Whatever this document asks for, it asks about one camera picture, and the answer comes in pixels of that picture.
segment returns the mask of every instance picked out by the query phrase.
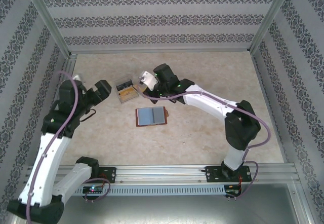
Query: damask pattern wall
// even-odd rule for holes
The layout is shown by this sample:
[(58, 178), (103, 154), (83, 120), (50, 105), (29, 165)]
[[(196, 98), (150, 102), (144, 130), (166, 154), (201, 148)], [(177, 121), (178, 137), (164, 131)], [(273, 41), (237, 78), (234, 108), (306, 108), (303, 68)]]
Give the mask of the damask pattern wall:
[(0, 0), (0, 223), (33, 165), (65, 58), (31, 0)]
[(286, 158), (298, 168), (315, 223), (324, 223), (323, 14), (323, 0), (285, 0), (254, 54)]
[(70, 50), (247, 49), (273, 0), (44, 0)]

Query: white arm segment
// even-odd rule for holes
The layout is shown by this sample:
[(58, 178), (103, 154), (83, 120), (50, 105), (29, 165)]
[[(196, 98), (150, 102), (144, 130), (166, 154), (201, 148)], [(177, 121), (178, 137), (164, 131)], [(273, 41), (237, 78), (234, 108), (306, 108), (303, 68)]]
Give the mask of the white arm segment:
[[(24, 190), (19, 195), (19, 200), (21, 200), (23, 204), (27, 204), (31, 179), (35, 173), (35, 169), (39, 162), (39, 159), (41, 158), (46, 146), (49, 144), (53, 136), (54, 134), (46, 133), (40, 138), (40, 147), (34, 167), (32, 168), (31, 175)], [(57, 138), (53, 142), (51, 148), (48, 150), (47, 156), (44, 158), (37, 175), (37, 179), (33, 190), (34, 195), (31, 198), (31, 206), (33, 206), (35, 203), (39, 203), (40, 206), (46, 206), (50, 204), (52, 200), (52, 191), (55, 176), (59, 168), (62, 156), (70, 141), (71, 139), (68, 137), (62, 137), (61, 139)]]
[(77, 163), (74, 168), (53, 189), (53, 195), (62, 195), (64, 205), (74, 194), (75, 190), (91, 177), (91, 167), (84, 163)]
[[(186, 92), (188, 92), (188, 91), (201, 91), (201, 92), (210, 94), (210, 95), (224, 101), (226, 104), (231, 104), (232, 106), (236, 107), (235, 101), (229, 101), (229, 100), (223, 99), (219, 96), (215, 96), (212, 93), (209, 93), (209, 92), (203, 90), (198, 85), (189, 86), (187, 88)], [(228, 106), (220, 104), (219, 102), (217, 102), (209, 97), (206, 97), (204, 95), (200, 95), (200, 94), (184, 95), (183, 99), (187, 105), (191, 105), (191, 106), (200, 108), (201, 110), (218, 118), (223, 124), (225, 124), (224, 119), (226, 118), (226, 114), (231, 113), (233, 111), (233, 109), (229, 108)]]
[[(188, 89), (186, 91), (205, 92), (205, 93), (208, 93), (208, 94), (226, 102), (227, 104), (237, 107), (236, 102), (229, 101), (229, 100), (223, 99), (221, 97), (215, 96), (212, 93), (209, 93), (209, 92), (203, 90), (198, 85), (192, 85), (192, 86), (188, 87)], [(223, 124), (225, 124), (224, 119), (226, 118), (226, 114), (231, 113), (233, 111), (233, 109), (231, 109), (223, 104), (220, 104), (219, 102), (216, 102), (215, 100), (213, 100), (209, 97), (206, 97), (204, 95), (190, 94), (190, 95), (183, 96), (183, 99), (186, 104), (196, 106), (196, 107), (200, 108), (201, 110), (215, 116), (221, 122), (223, 122)], [(242, 159), (243, 159), (244, 153), (245, 153), (245, 151), (239, 151), (230, 145), (227, 155), (224, 159), (224, 164), (227, 167), (229, 167), (231, 170), (235, 171), (242, 164), (242, 162), (243, 162)]]

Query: small box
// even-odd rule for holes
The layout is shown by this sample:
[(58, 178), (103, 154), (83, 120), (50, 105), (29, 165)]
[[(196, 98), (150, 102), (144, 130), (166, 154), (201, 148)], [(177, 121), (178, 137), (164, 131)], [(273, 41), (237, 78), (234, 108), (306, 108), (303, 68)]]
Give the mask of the small box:
[(133, 82), (130, 77), (120, 78), (119, 80), (114, 81), (114, 85), (121, 104), (138, 97), (138, 93), (133, 88)]

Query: beige floor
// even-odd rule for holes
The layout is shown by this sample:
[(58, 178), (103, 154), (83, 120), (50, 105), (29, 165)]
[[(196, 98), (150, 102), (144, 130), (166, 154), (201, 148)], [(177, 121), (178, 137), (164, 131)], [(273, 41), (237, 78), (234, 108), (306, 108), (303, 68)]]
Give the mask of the beige floor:
[[(136, 53), (78, 55), (74, 74), (81, 73), (87, 88), (98, 80), (109, 83), (127, 74), (136, 78), (167, 63), (178, 78), (187, 78), (205, 90), (233, 101), (249, 101), (256, 114), (271, 124), (249, 52)], [(102, 165), (217, 164), (228, 143), (223, 124), (198, 108), (169, 101), (158, 102), (169, 112), (168, 124), (137, 128), (135, 109), (153, 106), (144, 98), (120, 104), (116, 92), (95, 107), (97, 114), (76, 130), (62, 165), (80, 156)], [(274, 134), (263, 147), (254, 148), (247, 160), (283, 162)], [(266, 138), (261, 129), (252, 143)]]

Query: robotic arm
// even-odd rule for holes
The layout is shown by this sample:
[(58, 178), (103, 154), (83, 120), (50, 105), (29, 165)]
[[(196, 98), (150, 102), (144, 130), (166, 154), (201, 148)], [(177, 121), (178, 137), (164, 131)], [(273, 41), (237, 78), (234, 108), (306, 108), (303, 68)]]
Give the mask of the robotic arm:
[[(31, 220), (39, 223), (56, 224), (61, 218), (64, 205), (74, 191), (89, 178), (98, 177), (98, 160), (81, 157), (75, 167), (56, 185), (54, 185), (62, 156), (71, 141), (75, 129), (80, 124), (80, 118), (89, 113), (93, 106), (105, 100), (111, 93), (111, 86), (105, 80), (98, 81), (97, 90), (84, 87), (81, 81), (74, 78), (78, 90), (76, 110), (66, 127), (61, 131), (48, 150), (37, 175), (31, 198)], [(50, 112), (45, 116), (42, 126), (40, 147), (36, 162), (29, 180), (17, 200), (11, 200), (7, 210), (20, 218), (26, 219), (26, 205), (36, 166), (45, 148), (68, 118), (75, 100), (75, 93), (70, 80), (64, 81), (59, 88), (59, 100), (54, 102)]]
[(153, 70), (153, 72), (154, 75), (145, 71), (140, 77), (140, 83), (147, 86), (144, 94), (148, 96), (155, 98), (171, 97), (185, 92), (201, 91), (225, 102), (225, 105), (223, 105), (202, 94), (187, 94), (177, 97), (175, 100), (170, 100), (173, 103), (179, 101), (182, 104), (196, 106), (215, 116), (224, 123), (226, 139), (230, 146), (227, 155), (222, 162), (222, 173), (228, 179), (232, 178), (239, 167), (243, 164), (245, 151), (247, 150), (250, 141), (256, 137), (261, 127), (257, 120), (231, 109), (228, 105), (230, 104), (234, 107), (239, 107), (240, 109), (255, 115), (251, 104), (244, 100), (237, 103), (223, 99), (203, 90), (188, 79), (180, 81), (167, 64), (159, 65)]

